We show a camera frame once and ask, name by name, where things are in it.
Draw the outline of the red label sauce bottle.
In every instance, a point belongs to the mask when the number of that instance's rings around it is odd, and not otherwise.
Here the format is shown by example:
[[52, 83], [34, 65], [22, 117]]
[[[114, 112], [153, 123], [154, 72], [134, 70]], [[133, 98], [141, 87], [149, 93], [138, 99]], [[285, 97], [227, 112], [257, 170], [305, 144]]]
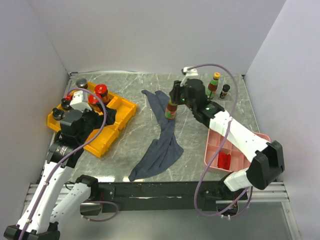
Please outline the red label sauce bottle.
[[174, 103], [171, 99], [168, 101], [164, 116], [168, 120], [173, 120], [176, 118], [176, 112], [177, 112], [178, 105]]

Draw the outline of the black cap salt grinder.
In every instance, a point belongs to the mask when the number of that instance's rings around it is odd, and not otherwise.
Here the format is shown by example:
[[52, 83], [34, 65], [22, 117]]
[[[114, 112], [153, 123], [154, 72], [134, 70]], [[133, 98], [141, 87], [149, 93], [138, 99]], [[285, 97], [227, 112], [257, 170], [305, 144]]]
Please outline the black cap salt grinder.
[[67, 98], [62, 98], [61, 99], [61, 107], [64, 111], [70, 111], [72, 109], [71, 105], [71, 100]]

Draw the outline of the red lid sauce jar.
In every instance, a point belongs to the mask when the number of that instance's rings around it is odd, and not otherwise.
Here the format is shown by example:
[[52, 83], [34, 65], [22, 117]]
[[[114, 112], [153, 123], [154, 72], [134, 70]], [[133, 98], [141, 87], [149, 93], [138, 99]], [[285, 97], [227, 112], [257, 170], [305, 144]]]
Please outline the red lid sauce jar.
[[97, 97], [95, 97], [94, 95], [90, 94], [89, 97], [88, 97], [88, 103], [89, 105], [91, 106], [91, 108], [96, 111], [97, 113], [101, 113], [102, 110], [101, 110], [101, 105], [100, 105], [100, 102], [98, 101], [98, 99], [101, 99], [101, 95], [98, 94], [98, 93], [95, 93], [95, 95]]
[[107, 105], [110, 102], [110, 98], [108, 96], [108, 87], [105, 84], [97, 84], [94, 87], [94, 91], [96, 94], [99, 94], [101, 97], [101, 100], [105, 105]]

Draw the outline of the green label sauce bottle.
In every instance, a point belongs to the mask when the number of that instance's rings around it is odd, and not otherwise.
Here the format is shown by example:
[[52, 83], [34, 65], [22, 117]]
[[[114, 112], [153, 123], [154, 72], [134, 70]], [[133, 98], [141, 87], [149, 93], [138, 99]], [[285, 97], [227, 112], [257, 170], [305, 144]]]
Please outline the green label sauce bottle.
[[209, 100], [212, 100], [216, 94], [220, 77], [221, 77], [221, 74], [219, 72], [215, 72], [213, 74], [213, 77], [212, 77], [210, 83], [208, 84], [208, 86], [206, 88], [205, 93], [206, 93], [207, 98]]

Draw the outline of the black lid spice jar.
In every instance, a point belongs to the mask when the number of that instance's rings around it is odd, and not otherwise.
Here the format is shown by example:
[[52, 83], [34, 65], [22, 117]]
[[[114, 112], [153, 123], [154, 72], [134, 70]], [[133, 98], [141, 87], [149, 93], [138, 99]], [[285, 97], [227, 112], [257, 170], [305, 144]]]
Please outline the black lid spice jar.
[[75, 85], [78, 88], [87, 89], [88, 88], [88, 80], [84, 77], [76, 80]]

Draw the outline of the small black pepper bottle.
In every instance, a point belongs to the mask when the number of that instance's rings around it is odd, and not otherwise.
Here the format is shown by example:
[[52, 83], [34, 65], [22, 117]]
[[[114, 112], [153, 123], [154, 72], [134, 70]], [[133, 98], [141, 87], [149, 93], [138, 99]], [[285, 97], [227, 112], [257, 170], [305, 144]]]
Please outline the small black pepper bottle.
[[222, 87], [222, 90], [220, 92], [219, 98], [220, 99], [225, 99], [225, 97], [227, 96], [229, 90], [230, 90], [230, 85], [229, 84], [224, 84]]

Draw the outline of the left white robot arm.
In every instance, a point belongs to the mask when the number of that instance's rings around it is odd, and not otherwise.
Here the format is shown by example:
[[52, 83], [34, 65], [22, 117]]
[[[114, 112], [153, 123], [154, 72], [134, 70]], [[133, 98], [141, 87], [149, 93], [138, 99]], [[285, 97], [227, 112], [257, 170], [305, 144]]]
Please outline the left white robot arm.
[[80, 176], [70, 193], [56, 203], [58, 196], [84, 151], [92, 142], [90, 134], [99, 133], [113, 125], [117, 111], [106, 108], [103, 114], [94, 110], [69, 110], [63, 113], [60, 130], [48, 150], [40, 183], [27, 210], [15, 225], [10, 225], [3, 236], [8, 240], [58, 240], [63, 221], [79, 209], [82, 202], [94, 201], [101, 195], [98, 180]]

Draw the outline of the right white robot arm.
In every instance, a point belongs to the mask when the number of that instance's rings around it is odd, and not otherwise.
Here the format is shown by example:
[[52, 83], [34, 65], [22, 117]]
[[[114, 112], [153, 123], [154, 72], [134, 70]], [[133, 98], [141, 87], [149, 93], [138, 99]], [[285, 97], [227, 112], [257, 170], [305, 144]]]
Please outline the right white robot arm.
[[249, 161], [245, 169], [233, 171], [219, 186], [220, 196], [231, 199], [238, 190], [255, 187], [264, 190], [285, 170], [282, 145], [267, 141], [236, 121], [218, 103], [209, 100], [200, 79], [188, 79], [184, 85], [174, 81], [169, 93], [176, 105], [186, 105], [194, 118], [208, 129], [222, 135], [244, 154]]

